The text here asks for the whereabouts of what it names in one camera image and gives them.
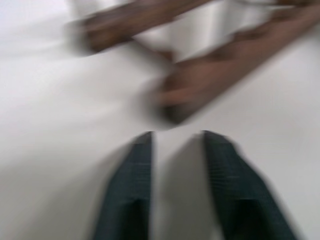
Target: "white floor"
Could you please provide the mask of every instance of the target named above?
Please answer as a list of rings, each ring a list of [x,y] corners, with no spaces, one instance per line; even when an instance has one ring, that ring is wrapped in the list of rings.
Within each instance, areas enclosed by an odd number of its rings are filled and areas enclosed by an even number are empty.
[[[218,21],[219,3],[211,10],[197,24]],[[127,44],[82,55],[66,1],[4,0],[0,11],[1,240],[88,239],[111,163],[144,131],[156,131],[152,239],[220,239],[199,149],[188,147],[201,130],[237,141],[299,239],[320,239],[319,30],[170,127],[143,97],[165,71]]]

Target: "white surface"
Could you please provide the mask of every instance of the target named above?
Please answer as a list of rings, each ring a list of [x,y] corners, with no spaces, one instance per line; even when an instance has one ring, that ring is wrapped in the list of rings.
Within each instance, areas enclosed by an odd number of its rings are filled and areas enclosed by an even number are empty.
[[[199,10],[195,50],[213,36],[205,32],[219,18],[215,8]],[[81,55],[66,34],[73,19],[67,2],[5,0],[0,10],[1,240],[86,239],[108,164],[150,130],[157,142],[153,239],[219,234],[201,164],[194,151],[178,153],[200,130],[237,141],[300,239],[320,239],[319,32],[170,128],[145,110],[142,97],[163,69],[128,45]]]

